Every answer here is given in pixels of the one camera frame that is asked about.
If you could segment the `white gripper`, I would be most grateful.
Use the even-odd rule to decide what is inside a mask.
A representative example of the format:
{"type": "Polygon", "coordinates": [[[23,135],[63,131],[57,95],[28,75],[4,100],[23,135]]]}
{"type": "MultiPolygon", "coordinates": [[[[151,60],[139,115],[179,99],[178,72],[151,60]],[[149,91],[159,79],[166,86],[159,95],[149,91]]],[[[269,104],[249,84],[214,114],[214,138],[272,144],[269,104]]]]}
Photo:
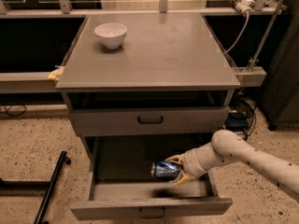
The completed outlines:
{"type": "Polygon", "coordinates": [[[180,171],[178,176],[171,182],[172,185],[181,185],[200,177],[207,172],[204,166],[208,152],[201,148],[194,148],[186,151],[182,155],[174,155],[166,158],[165,161],[176,165],[183,165],[184,171],[180,171]]]}

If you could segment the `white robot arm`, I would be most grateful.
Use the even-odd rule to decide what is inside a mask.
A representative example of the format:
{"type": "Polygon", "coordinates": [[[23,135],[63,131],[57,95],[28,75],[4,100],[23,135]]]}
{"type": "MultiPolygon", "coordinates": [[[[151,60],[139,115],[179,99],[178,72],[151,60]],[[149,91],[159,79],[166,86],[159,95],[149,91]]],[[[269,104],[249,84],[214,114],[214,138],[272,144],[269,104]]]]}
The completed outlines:
{"type": "Polygon", "coordinates": [[[228,130],[216,131],[209,143],[169,157],[166,161],[182,166],[174,185],[201,177],[214,167],[239,161],[299,202],[299,166],[249,145],[228,130]]]}

